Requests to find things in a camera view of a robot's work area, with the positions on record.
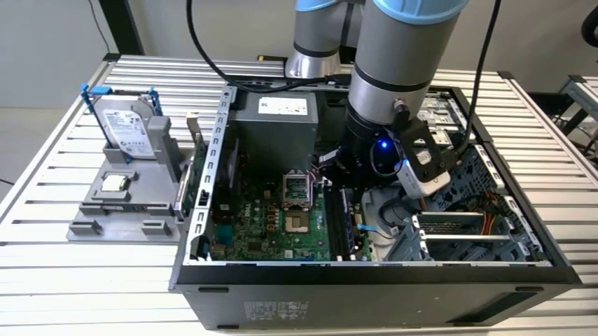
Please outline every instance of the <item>blue clip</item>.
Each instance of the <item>blue clip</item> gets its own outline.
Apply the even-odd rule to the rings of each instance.
[[[92,87],[92,89],[89,90],[89,93],[92,95],[108,95],[112,93],[112,87],[109,86],[95,86]]]
[[[96,119],[96,121],[97,121],[97,125],[99,125],[99,127],[100,127],[100,130],[101,130],[101,133],[103,133],[103,135],[104,135],[105,142],[107,142],[107,147],[108,147],[108,148],[113,148],[113,147],[112,147],[111,140],[108,139],[108,134],[105,133],[105,129],[104,129],[103,126],[101,126],[100,118],[97,117],[97,113],[95,112],[95,107],[93,107],[92,99],[91,99],[91,97],[89,97],[89,94],[91,94],[91,95],[95,94],[93,91],[95,91],[95,88],[97,88],[97,87],[93,87],[93,88],[91,89],[91,91],[89,91],[89,85],[88,85],[87,83],[84,83],[84,84],[81,84],[80,88],[81,88],[81,98],[83,98],[83,101],[85,102],[87,109],[89,110],[89,112],[92,113],[92,115],[95,116],[95,119]]]
[[[153,115],[161,117],[161,105],[160,105],[160,95],[157,94],[157,91],[153,90],[153,86],[149,87],[148,95],[151,97],[151,101],[153,103]]]
[[[370,226],[370,225],[364,225],[364,224],[358,224],[356,228],[359,230],[364,230],[364,231],[376,231],[375,227]]]

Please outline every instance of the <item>white wall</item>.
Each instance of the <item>white wall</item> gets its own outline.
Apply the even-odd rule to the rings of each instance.
[[[87,0],[0,0],[0,106],[69,106],[104,54]]]
[[[185,0],[129,0],[148,54],[196,57]],[[527,90],[558,90],[568,74],[598,75],[598,49],[581,38],[595,0],[504,0],[486,69],[508,70]],[[195,0],[195,26],[215,59],[292,51],[295,0]],[[494,1],[471,0],[440,66],[475,69]]]
[[[97,19],[113,45],[97,0]],[[184,0],[129,0],[149,55],[196,57]],[[295,0],[195,0],[195,24],[216,59],[292,50]],[[528,90],[558,90],[567,74],[598,75],[598,49],[581,22],[594,0],[504,0],[487,69],[510,70]],[[474,69],[491,0],[471,0],[442,61]],[[87,0],[0,0],[0,106],[65,107],[105,54]]]

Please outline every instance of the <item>motherboard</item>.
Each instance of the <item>motherboard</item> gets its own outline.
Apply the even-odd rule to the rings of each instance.
[[[228,220],[216,224],[213,260],[330,261],[330,246],[323,183],[310,175],[291,172],[278,181],[247,178],[240,182],[236,209]],[[290,200],[303,200],[292,204]],[[359,236],[355,260],[371,260],[366,235],[350,225],[350,235]]]

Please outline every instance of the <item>green circuit board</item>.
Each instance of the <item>green circuit board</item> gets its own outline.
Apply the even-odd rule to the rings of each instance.
[[[216,226],[211,255],[229,261],[330,261],[323,187],[312,190],[308,211],[282,208],[282,181],[241,183],[231,225]],[[371,260],[367,239],[356,260]]]

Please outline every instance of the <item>gray floor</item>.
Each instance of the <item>gray floor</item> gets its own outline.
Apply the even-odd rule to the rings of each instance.
[[[0,107],[0,179],[15,182],[67,109]],[[0,200],[11,186],[0,182]]]

